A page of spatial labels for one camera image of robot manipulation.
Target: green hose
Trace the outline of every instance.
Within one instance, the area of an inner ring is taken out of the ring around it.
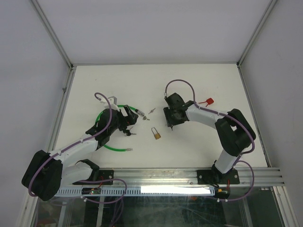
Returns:
[[[136,108],[133,108],[132,106],[129,106],[129,108],[131,110],[136,110]],[[100,120],[100,116],[102,115],[103,111],[101,113],[99,113],[98,117],[96,118],[96,122]],[[130,151],[133,150],[131,148],[127,148],[127,149],[117,149],[117,148],[112,148],[108,145],[103,145],[105,148],[109,149],[109,150],[113,150],[113,151],[118,151],[118,152],[123,152],[123,151]]]

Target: padlock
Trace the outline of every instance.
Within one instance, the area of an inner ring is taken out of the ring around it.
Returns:
[[[161,138],[161,135],[158,133],[158,131],[156,130],[155,127],[152,127],[151,128],[151,131],[153,133],[153,136],[155,137],[156,140],[160,139]]]

